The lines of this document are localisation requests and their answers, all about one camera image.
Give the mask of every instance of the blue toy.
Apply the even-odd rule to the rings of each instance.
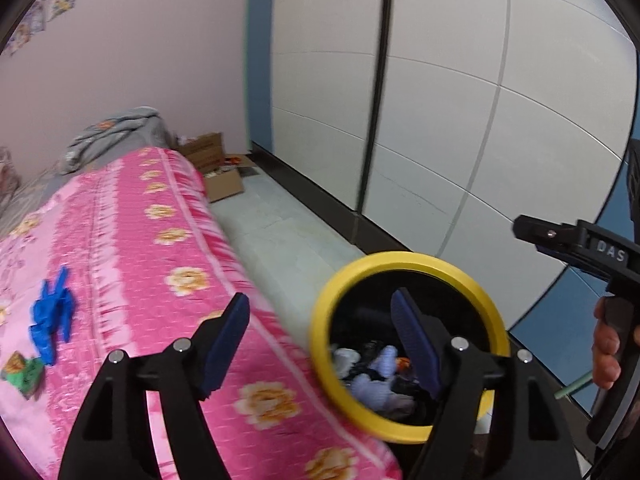
[[[357,376],[349,388],[351,395],[374,412],[381,412],[391,395],[390,381],[372,381],[367,374]]]
[[[29,334],[33,344],[40,352],[44,364],[53,365],[56,362],[56,349],[52,336],[60,328],[65,343],[71,338],[71,317],[74,312],[74,299],[71,291],[65,287],[69,270],[62,266],[56,286],[49,292],[49,282],[43,280],[40,299],[31,308],[35,325],[29,327]]]
[[[369,365],[369,368],[388,379],[396,373],[396,357],[398,357],[398,349],[391,345],[385,346],[380,355]]]

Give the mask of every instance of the hand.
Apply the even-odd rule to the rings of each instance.
[[[593,382],[599,387],[609,390],[620,376],[620,364],[613,355],[620,348],[618,333],[604,322],[604,301],[600,298],[596,303],[593,315],[598,319],[593,332]],[[634,330],[636,344],[640,345],[640,326]]]

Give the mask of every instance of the green toy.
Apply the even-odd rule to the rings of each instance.
[[[0,379],[15,386],[22,396],[29,400],[38,389],[44,363],[39,357],[25,359],[20,352],[14,352],[0,372]]]

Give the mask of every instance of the yellow rim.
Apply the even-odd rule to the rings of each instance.
[[[310,350],[316,373],[330,399],[353,424],[373,436],[398,444],[420,444],[431,426],[407,426],[377,415],[357,402],[335,375],[329,353],[329,324],[340,298],[367,276],[386,270],[415,270],[441,279],[460,291],[480,314],[491,352],[508,356],[509,340],[494,302],[471,277],[457,267],[426,254],[393,251],[365,256],[343,267],[324,286],[314,308],[310,327]],[[482,394],[478,418],[494,403],[492,391]]]

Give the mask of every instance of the black baseboard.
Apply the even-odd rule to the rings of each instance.
[[[364,216],[358,215],[318,184],[255,143],[251,158],[284,189],[365,254],[409,250],[384,229]],[[510,335],[510,339],[512,353],[524,348],[513,336]],[[562,388],[563,384],[558,381],[558,378],[547,368],[543,368],[552,391]],[[570,398],[564,398],[558,402],[569,424],[574,446],[589,462],[593,463],[595,445],[587,437],[586,431],[590,416]]]
[[[409,250],[406,245],[401,244],[383,228],[362,215],[358,215],[356,219],[353,244],[365,254]]]

